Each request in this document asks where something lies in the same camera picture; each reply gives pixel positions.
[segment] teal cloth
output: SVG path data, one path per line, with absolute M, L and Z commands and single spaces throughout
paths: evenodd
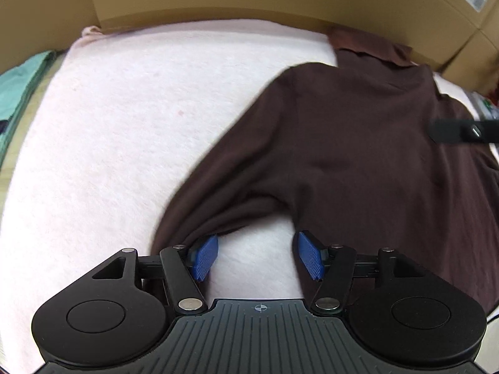
M 8 120 L 6 129 L 0 135 L 0 165 L 29 98 L 55 58 L 54 51 L 42 52 L 0 74 L 0 120 Z

